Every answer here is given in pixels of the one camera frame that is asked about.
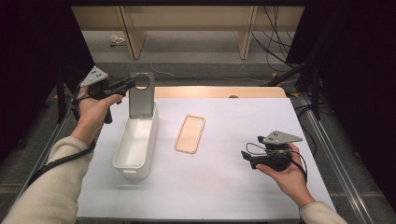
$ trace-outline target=white plastic box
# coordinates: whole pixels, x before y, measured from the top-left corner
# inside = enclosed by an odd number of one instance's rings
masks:
[[[116,167],[126,178],[145,178],[149,175],[151,157],[159,126],[157,105],[151,118],[128,118],[113,159]]]

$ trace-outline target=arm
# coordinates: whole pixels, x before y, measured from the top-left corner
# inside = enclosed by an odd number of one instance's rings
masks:
[[[289,147],[295,152],[300,152],[292,143],[289,143]],[[298,154],[292,153],[291,158],[301,165]],[[277,172],[263,164],[258,164],[256,168],[271,176],[279,188],[294,200],[300,208],[301,218],[306,223],[346,223],[326,203],[315,201],[306,187],[303,173],[294,164],[282,172]]]
[[[49,162],[85,150],[99,131],[109,106],[120,101],[112,95],[101,101],[80,102],[80,119],[69,137],[57,142]],[[4,223],[75,223],[78,196],[92,153],[56,166],[40,176],[14,204]]]

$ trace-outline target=orange phone case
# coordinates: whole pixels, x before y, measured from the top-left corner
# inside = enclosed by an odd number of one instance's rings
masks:
[[[194,153],[198,148],[204,124],[204,118],[187,115],[178,134],[175,150]]]

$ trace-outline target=fleece sleeve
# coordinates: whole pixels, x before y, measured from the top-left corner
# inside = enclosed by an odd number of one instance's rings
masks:
[[[78,139],[66,137],[53,146],[48,162],[86,148]],[[3,223],[75,223],[82,178],[91,160],[89,153],[48,170],[15,202]]]
[[[326,203],[314,202],[300,208],[300,216],[306,224],[341,224],[346,223]]]

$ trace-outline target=table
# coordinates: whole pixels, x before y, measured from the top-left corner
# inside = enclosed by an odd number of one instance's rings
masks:
[[[179,97],[181,92],[189,95]],[[236,95],[238,99],[227,99]],[[78,199],[78,219],[143,221],[275,221],[299,219],[298,207],[270,177],[242,159],[247,142],[274,129],[303,137],[290,100],[280,88],[156,88],[160,127],[143,180],[127,180],[112,166],[128,104],[112,107]],[[195,154],[174,150],[187,114],[205,117]],[[317,200],[332,201],[306,141],[296,143],[308,167],[308,188]]]

